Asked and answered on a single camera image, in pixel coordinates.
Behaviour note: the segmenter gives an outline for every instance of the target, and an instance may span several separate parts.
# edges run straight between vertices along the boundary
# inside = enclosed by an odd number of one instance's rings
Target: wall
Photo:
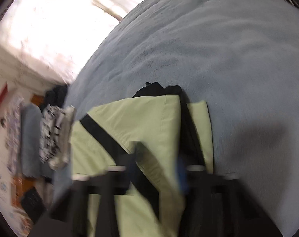
[[[52,89],[57,84],[43,79],[38,73],[21,63],[15,56],[0,45],[0,76],[16,83],[20,87],[43,95],[45,90]]]
[[[4,100],[2,107],[0,108],[0,118],[3,114],[3,111],[6,107],[6,103],[8,102],[8,98],[13,93],[15,89],[18,89],[18,91],[23,95],[25,98],[25,101],[29,101],[32,97],[32,91],[23,88],[23,87],[16,87],[16,85],[6,80],[5,78],[0,77],[0,91],[2,87],[4,86],[5,82],[8,83],[8,97]],[[8,152],[5,148],[5,136],[6,132],[5,129],[3,129],[0,126],[0,211],[2,215],[4,216],[7,223],[10,225],[10,227],[13,229],[13,231],[16,233],[17,236],[23,236],[21,235],[21,215],[17,213],[17,211],[11,207],[11,199],[10,199],[10,183],[11,183],[11,175],[7,169],[7,160],[8,160]]]

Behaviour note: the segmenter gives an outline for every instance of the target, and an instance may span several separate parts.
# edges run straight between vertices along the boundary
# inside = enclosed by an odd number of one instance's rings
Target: light blue blanket
[[[66,105],[131,97],[145,82],[206,100],[215,170],[237,173],[285,237],[299,228],[299,10],[283,0],[145,0],[92,55]],[[70,183],[57,172],[55,197]]]

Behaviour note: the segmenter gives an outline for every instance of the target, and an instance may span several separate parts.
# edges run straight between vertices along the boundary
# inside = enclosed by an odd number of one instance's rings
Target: black cloth
[[[88,114],[80,120],[81,125],[88,133],[92,135],[113,158],[117,165],[124,166],[121,158],[126,155],[126,151],[113,139],[101,126],[99,126]],[[152,209],[159,220],[159,193],[158,190],[143,174],[140,168],[135,164],[133,175],[130,178],[131,183],[138,192],[148,200]]]
[[[57,85],[52,90],[45,93],[43,103],[39,105],[41,112],[47,105],[62,107],[67,95],[68,85]]]

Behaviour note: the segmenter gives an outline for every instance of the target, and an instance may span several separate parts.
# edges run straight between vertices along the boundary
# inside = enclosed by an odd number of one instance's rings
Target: black strap
[[[115,214],[113,176],[104,176],[96,220],[95,237],[120,237]]]
[[[101,126],[99,126],[89,115],[80,120],[82,126],[94,137],[102,147],[109,153],[117,165],[121,165],[121,157],[126,151],[113,139]],[[138,192],[151,204],[156,217],[159,220],[159,192],[147,179],[138,166],[133,167],[135,172],[131,174],[131,183]]]

